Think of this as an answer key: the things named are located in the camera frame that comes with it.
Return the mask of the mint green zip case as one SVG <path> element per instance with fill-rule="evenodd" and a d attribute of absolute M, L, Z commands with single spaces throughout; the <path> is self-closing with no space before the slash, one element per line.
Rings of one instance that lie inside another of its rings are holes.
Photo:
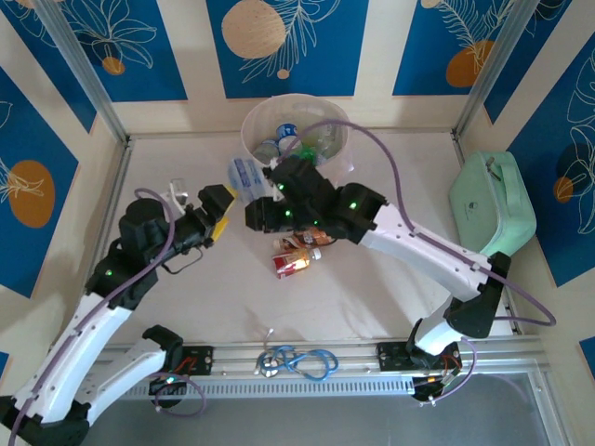
<path fill-rule="evenodd" d="M 475 151 L 449 190 L 460 244 L 513 256 L 536 233 L 536 215 L 512 153 Z"/>

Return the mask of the small clear bottle blue label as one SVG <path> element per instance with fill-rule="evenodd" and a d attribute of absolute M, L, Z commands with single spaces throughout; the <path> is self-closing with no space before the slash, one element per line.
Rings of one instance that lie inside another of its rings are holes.
<path fill-rule="evenodd" d="M 273 158 L 280 155 L 280 151 L 275 140 L 266 139 L 257 145 L 252 154 L 262 164 L 269 164 Z"/>

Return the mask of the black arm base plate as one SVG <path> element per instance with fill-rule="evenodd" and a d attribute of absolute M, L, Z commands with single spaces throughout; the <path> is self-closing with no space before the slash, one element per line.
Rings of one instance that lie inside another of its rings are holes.
<path fill-rule="evenodd" d="M 376 353 L 381 372 L 423 372 L 460 369 L 461 361 L 456 355 L 457 342 L 449 344 L 438 355 L 404 341 L 380 342 Z"/>
<path fill-rule="evenodd" d="M 182 349 L 182 361 L 177 368 L 178 374 L 187 376 L 208 376 L 214 362 L 212 346 L 186 346 Z"/>

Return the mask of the white plastic bin with liner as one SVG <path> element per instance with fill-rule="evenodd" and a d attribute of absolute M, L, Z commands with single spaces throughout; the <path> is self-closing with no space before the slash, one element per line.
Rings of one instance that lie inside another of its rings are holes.
<path fill-rule="evenodd" d="M 263 140 L 273 139 L 277 142 L 280 153 L 289 146 L 289 142 L 278 141 L 275 130 L 281 123 L 292 123 L 297 127 L 297 133 L 302 140 L 291 150 L 298 156 L 298 150 L 303 146 L 304 137 L 310 132 L 305 129 L 321 121 L 346 121 L 347 114 L 336 104 L 324 98 L 305 94 L 286 94 L 271 97 L 257 105 L 247 114 L 242 128 L 241 141 L 245 150 L 254 158 L 252 152 Z M 350 149 L 350 129 L 334 125 L 339 129 L 335 154 L 326 159 L 323 165 L 317 166 L 329 179 L 337 181 L 354 169 Z"/>

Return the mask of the crushed clear bottle blue cap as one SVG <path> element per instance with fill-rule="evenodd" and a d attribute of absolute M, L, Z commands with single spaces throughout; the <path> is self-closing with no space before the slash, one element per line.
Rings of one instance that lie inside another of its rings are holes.
<path fill-rule="evenodd" d="M 228 164 L 228 178 L 243 203 L 252 203 L 268 193 L 268 183 L 252 159 L 233 158 Z"/>

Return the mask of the small black circuit board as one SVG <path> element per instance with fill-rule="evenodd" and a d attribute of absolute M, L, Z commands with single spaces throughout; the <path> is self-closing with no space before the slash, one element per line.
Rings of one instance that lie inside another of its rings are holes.
<path fill-rule="evenodd" d="M 446 376 L 430 375 L 426 377 L 414 377 L 413 398 L 421 405 L 432 404 L 443 400 L 449 395 L 447 389 L 454 382 L 455 376 L 448 374 Z"/>
<path fill-rule="evenodd" d="M 177 377 L 157 375 L 149 382 L 149 395 L 159 398 L 168 396 L 183 396 L 187 392 L 187 383 Z"/>

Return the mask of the red orange label bottle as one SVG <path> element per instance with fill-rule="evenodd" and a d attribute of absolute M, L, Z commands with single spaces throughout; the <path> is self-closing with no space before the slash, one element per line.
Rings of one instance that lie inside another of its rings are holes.
<path fill-rule="evenodd" d="M 311 261 L 319 260 L 319 248 L 295 249 L 274 255 L 271 259 L 278 279 L 283 279 L 306 269 Z"/>

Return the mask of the clear bottle green cap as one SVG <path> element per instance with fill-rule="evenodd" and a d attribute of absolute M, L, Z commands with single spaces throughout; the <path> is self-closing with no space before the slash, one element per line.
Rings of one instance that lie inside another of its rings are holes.
<path fill-rule="evenodd" d="M 334 125 L 324 125 L 313 129 L 303 139 L 303 143 L 317 155 L 331 158 L 337 148 L 339 129 Z"/>

